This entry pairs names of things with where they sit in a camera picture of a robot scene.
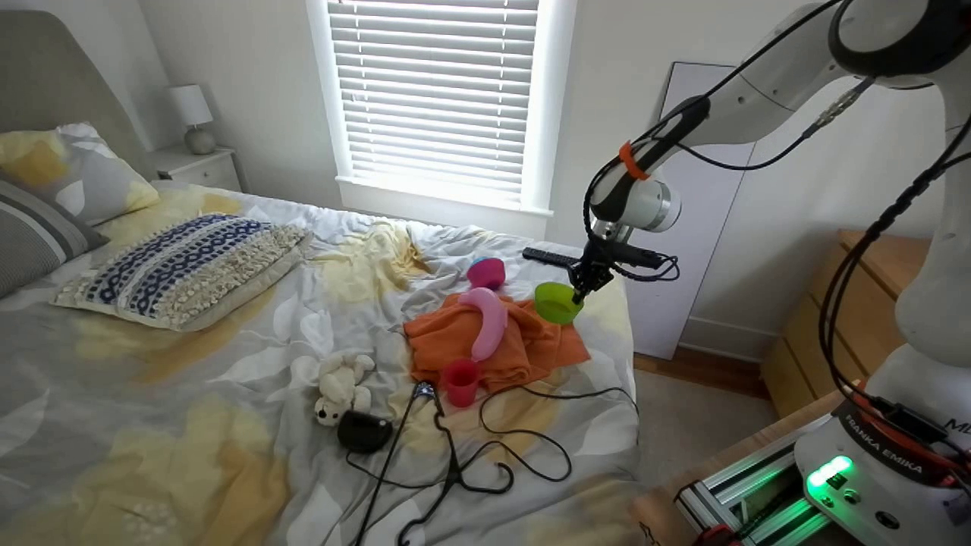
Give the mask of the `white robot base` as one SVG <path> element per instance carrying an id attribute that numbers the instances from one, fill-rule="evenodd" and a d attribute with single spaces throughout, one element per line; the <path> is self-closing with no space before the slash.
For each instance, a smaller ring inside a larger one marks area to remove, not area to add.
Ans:
<path id="1" fill-rule="evenodd" d="M 861 546 L 971 546 L 971 368 L 904 344 L 794 440 L 805 497 Z"/>

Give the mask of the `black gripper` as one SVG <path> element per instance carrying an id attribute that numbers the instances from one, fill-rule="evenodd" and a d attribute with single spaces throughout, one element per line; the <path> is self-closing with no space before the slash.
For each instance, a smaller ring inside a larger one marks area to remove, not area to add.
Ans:
<path id="1" fill-rule="evenodd" d="M 607 246 L 600 240 L 590 240 L 581 262 L 569 271 L 569 280 L 578 304 L 604 288 L 613 280 Z"/>

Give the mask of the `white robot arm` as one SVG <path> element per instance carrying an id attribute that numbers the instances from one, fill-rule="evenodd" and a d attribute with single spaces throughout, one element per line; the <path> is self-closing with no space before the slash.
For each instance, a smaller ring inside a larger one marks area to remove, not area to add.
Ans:
<path id="1" fill-rule="evenodd" d="M 778 159 L 820 134 L 868 84 L 943 84 L 943 76 L 967 61 L 967 16 L 967 0 L 820 0 L 794 9 L 729 76 L 622 143 L 593 175 L 582 197 L 586 249 L 570 267 L 574 301 L 613 277 L 674 277 L 674 255 L 627 243 L 630 230 L 664 230 L 677 223 L 674 193 L 652 175 L 672 155 L 755 143 L 843 76 L 852 76 L 855 87 Z"/>

